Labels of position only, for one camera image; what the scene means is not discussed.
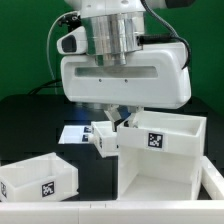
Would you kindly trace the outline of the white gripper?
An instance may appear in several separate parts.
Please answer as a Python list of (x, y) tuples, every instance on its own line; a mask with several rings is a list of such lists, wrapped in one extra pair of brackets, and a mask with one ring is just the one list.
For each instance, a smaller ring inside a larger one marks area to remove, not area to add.
[(116, 132), (129, 115), (128, 125), (137, 127), (143, 107), (176, 109), (190, 99), (185, 61), (180, 42), (146, 45), (129, 53), (123, 66), (100, 67), (91, 56), (66, 56), (61, 61), (63, 89), (73, 102), (110, 104), (104, 112)]

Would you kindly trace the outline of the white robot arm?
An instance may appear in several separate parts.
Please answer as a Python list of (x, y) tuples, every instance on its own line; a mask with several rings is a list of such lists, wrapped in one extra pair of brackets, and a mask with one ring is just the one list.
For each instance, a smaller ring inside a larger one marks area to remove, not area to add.
[(65, 0), (78, 24), (60, 38), (61, 77), (73, 102), (103, 107), (113, 125), (118, 108), (176, 109), (191, 97), (187, 41), (156, 8), (195, 0)]

